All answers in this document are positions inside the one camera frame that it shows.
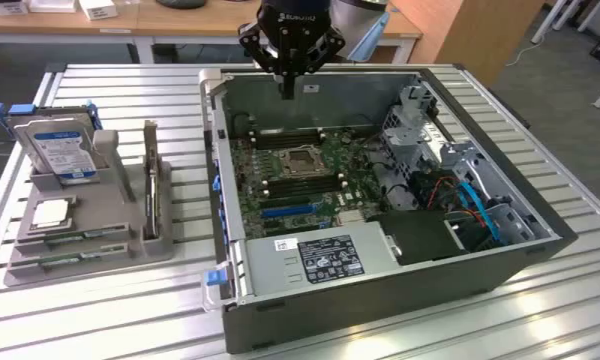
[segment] blue hard drive label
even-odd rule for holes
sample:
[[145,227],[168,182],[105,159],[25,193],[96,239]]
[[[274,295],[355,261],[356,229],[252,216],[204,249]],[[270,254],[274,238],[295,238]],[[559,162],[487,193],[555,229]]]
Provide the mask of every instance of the blue hard drive label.
[[298,243],[307,280],[312,284],[364,274],[363,263],[348,235]]
[[51,169],[63,179],[80,181],[96,174],[91,154],[80,147],[84,141],[80,132],[36,133],[33,138]]

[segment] power supply label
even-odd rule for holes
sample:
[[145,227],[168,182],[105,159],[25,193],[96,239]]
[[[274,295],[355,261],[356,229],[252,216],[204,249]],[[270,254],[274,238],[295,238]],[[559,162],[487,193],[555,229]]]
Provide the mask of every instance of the power supply label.
[[364,274],[360,256],[348,235],[298,243],[307,280],[312,284]]

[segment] white box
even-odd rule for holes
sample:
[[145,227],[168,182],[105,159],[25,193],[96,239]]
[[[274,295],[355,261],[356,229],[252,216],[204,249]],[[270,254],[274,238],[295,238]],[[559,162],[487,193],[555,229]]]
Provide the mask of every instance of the white box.
[[28,14],[27,4],[23,1],[0,2],[0,17],[4,15]]
[[119,15],[116,4],[111,0],[80,0],[80,6],[89,20],[100,20]]
[[77,10],[77,0],[29,0],[32,13],[75,13]]

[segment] gray parts tray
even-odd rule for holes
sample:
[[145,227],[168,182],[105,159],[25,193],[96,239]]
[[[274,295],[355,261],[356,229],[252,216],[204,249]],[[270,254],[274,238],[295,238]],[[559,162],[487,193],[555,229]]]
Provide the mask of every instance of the gray parts tray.
[[[33,186],[9,265],[5,285],[87,275],[163,260],[173,256],[171,235],[171,165],[161,163],[160,214],[161,233],[156,239],[144,239],[147,223],[145,173],[141,164],[125,166],[135,202],[123,202],[108,169],[100,169],[101,182],[75,185],[60,191],[45,191]],[[68,199],[65,230],[40,236],[31,231],[35,207],[41,200]]]

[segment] wooden desk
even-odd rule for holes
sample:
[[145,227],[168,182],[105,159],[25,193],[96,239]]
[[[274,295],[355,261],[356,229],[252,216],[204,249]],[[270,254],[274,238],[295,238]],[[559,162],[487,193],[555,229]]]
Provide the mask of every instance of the wooden desk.
[[[155,0],[116,2],[120,16],[96,21],[81,11],[0,16],[0,43],[133,44],[140,62],[153,64],[153,44],[237,44],[239,26],[254,21],[260,6],[259,0],[209,0],[199,9],[175,10]],[[380,46],[396,47],[392,62],[404,64],[422,32],[402,13],[390,15]]]

